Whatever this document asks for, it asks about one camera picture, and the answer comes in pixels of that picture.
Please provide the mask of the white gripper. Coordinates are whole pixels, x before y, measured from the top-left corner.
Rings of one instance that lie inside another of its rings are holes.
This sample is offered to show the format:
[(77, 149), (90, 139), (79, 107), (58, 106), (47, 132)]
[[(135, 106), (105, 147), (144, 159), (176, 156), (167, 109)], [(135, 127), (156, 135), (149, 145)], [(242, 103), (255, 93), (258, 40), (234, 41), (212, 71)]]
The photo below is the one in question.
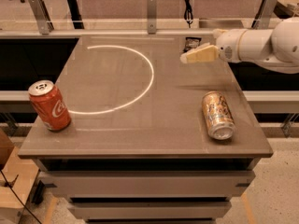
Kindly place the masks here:
[(228, 63), (240, 63), (238, 55), (239, 42), (246, 29), (214, 29), (213, 37), (216, 39), (216, 46), (208, 45), (203, 48), (191, 49), (180, 56), (183, 63), (209, 63), (219, 57)]

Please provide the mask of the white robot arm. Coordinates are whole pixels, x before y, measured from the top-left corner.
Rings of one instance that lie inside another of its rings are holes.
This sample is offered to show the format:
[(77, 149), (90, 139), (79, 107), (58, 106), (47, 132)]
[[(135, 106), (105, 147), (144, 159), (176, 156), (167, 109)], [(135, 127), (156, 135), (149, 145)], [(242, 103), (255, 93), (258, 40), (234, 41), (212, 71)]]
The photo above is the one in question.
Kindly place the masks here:
[(299, 18), (281, 21), (274, 29), (215, 29), (216, 44), (205, 43), (183, 53), (183, 63), (255, 63), (283, 74), (299, 73)]

